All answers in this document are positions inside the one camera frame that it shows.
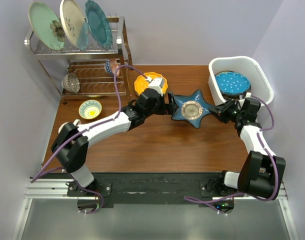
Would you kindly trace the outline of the clear glass plate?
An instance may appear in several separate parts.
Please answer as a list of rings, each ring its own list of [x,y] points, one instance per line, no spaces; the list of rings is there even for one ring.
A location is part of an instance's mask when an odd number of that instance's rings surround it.
[[[182,116],[187,120],[196,120],[202,116],[203,108],[197,101],[186,101],[181,107]]]

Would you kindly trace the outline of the dark blue scalloped plate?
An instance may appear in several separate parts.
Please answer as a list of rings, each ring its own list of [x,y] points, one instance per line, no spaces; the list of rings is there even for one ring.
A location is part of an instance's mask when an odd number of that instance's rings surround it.
[[[178,106],[171,119],[173,121],[187,121],[194,128],[201,127],[203,117],[211,114],[209,108],[211,105],[204,99],[203,93],[197,89],[191,95],[174,95],[174,103]]]

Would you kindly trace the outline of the orange dotted plate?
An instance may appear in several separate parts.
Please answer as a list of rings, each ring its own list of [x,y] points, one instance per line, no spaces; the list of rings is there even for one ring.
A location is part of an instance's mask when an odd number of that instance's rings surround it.
[[[150,77],[152,79],[155,78],[163,78],[164,79],[164,85],[162,87],[162,92],[165,94],[168,90],[168,81],[162,74],[156,73],[156,72],[145,72],[145,76]],[[142,76],[139,75],[136,80],[134,81],[134,91],[137,96],[139,96],[146,88],[148,88],[149,82],[146,81],[146,79]]]

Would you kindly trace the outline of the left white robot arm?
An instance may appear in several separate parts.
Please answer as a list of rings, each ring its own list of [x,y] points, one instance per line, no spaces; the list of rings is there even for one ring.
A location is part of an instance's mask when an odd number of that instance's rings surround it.
[[[79,184],[84,196],[96,191],[95,178],[86,166],[88,148],[110,136],[127,132],[142,125],[152,115],[174,115],[178,109],[174,94],[169,92],[168,103],[155,89],[147,88],[138,99],[130,101],[116,113],[97,121],[63,125],[51,150],[62,167]]]

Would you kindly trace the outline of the white plastic bin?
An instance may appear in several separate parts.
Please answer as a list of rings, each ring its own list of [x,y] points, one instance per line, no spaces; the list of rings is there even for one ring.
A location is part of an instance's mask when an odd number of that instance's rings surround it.
[[[217,84],[215,75],[221,72],[232,71],[247,77],[250,83],[250,93],[270,104],[274,99],[274,91],[260,64],[248,56],[217,57],[208,65],[208,85],[212,99],[216,105],[226,102]]]

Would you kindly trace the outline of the blue orange patterned bowl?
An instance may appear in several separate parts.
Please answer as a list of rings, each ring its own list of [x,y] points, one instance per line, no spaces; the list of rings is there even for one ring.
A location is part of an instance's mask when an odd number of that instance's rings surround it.
[[[111,76],[119,76],[119,63],[115,58],[107,59],[104,65],[104,70],[106,73],[110,74]]]

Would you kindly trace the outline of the yellow blue patterned bowl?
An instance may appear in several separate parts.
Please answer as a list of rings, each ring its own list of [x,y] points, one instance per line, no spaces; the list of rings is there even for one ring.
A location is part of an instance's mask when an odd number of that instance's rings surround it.
[[[92,120],[97,118],[102,112],[102,105],[99,101],[90,99],[84,101],[78,109],[78,114],[85,120]]]

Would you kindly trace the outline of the metal dish rack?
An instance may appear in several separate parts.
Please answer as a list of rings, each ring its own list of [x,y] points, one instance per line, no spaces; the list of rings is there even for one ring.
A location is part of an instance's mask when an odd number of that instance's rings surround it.
[[[70,99],[86,99],[90,97],[114,96],[119,93],[132,97],[129,84],[129,69],[122,68],[114,84],[112,75],[105,72],[105,63],[108,59],[116,59],[120,65],[132,65],[132,55],[129,47],[128,35],[125,18],[123,16],[107,17],[112,30],[112,47],[103,49],[90,35],[88,46],[85,50],[79,50],[68,40],[65,41],[63,49],[56,51],[48,48],[34,33],[29,29],[25,39],[25,48],[37,60],[48,79],[64,101]],[[79,79],[80,90],[78,93],[68,92],[62,87],[63,76],[52,77],[49,73],[50,67],[45,67],[45,61],[52,64],[63,61],[63,75],[74,73]]]

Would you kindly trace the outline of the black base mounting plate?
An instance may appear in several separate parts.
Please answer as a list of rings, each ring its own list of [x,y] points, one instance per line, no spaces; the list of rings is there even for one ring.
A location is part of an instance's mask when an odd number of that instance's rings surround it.
[[[94,173],[105,208],[116,204],[185,205],[185,196],[203,201],[236,193],[220,172]]]

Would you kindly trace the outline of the grey patterned bowl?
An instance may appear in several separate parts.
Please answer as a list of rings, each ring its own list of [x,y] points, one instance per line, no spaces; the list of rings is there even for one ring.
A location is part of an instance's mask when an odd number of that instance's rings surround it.
[[[76,94],[80,90],[80,81],[77,75],[73,72],[70,72],[64,76],[63,80],[61,81],[61,85],[64,90],[70,93]]]

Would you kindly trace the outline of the small light blue plate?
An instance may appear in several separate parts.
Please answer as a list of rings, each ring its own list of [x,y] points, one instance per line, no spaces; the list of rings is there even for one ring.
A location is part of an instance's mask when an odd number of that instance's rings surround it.
[[[79,36],[77,38],[77,45],[76,47],[79,50],[86,50],[88,47],[88,41],[89,41],[89,36],[88,36],[88,24],[86,22],[83,23],[81,30],[79,32]]]

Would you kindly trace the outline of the cream ceramic mug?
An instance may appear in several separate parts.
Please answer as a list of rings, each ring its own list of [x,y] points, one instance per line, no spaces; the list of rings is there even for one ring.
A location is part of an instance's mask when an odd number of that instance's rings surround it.
[[[65,126],[66,124],[68,124],[68,122],[63,123],[63,124],[59,127],[58,133],[61,132],[61,130],[64,128],[64,126]],[[81,124],[81,120],[80,120],[80,119],[75,119],[74,122],[73,122],[73,125],[74,125],[74,126],[78,126],[78,125],[80,125],[80,124]]]

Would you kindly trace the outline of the teal scalloped plate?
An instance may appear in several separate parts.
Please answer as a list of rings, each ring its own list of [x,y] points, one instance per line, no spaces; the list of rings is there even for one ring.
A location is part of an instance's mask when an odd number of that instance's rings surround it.
[[[101,7],[95,1],[88,0],[85,3],[85,15],[94,40],[103,49],[109,50],[113,45],[112,29]]]

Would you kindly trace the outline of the cream floral plate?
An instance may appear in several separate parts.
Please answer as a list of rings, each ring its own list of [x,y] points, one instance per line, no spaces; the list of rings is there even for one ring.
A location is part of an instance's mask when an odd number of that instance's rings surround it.
[[[84,14],[75,0],[62,0],[59,7],[60,21],[69,42],[77,48],[77,40],[85,21]]]

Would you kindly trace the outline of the mint green flower plate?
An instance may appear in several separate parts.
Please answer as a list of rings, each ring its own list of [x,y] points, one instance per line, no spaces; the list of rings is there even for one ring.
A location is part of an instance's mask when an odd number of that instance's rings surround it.
[[[65,32],[55,12],[43,2],[34,1],[28,18],[35,35],[51,50],[60,51],[65,46]]]

